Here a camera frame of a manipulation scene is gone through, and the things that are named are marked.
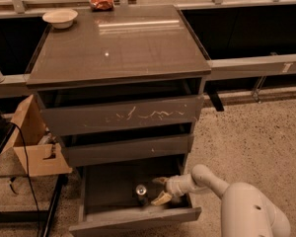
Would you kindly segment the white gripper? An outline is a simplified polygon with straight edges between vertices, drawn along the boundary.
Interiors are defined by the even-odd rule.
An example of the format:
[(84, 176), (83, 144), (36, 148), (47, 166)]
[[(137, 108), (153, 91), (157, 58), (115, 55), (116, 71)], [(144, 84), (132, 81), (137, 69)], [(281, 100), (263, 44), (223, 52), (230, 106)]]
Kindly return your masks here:
[(176, 175), (171, 178), (157, 177), (152, 180), (154, 184), (166, 185), (166, 192), (160, 192), (159, 195), (151, 201), (152, 205), (162, 205), (169, 202), (173, 197), (182, 197), (185, 194), (195, 190), (196, 184), (191, 174)]

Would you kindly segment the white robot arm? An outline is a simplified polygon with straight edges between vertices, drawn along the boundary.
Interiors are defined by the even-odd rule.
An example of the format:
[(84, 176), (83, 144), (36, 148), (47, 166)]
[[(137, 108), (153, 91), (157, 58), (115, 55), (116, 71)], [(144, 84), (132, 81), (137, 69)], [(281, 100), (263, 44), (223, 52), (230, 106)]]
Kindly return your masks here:
[(228, 184), (205, 165), (195, 165), (189, 174), (158, 177), (163, 186), (151, 201), (162, 205), (185, 194), (199, 194), (209, 188), (221, 199), (221, 237), (290, 237), (291, 226), (285, 213), (259, 189), (244, 182)]

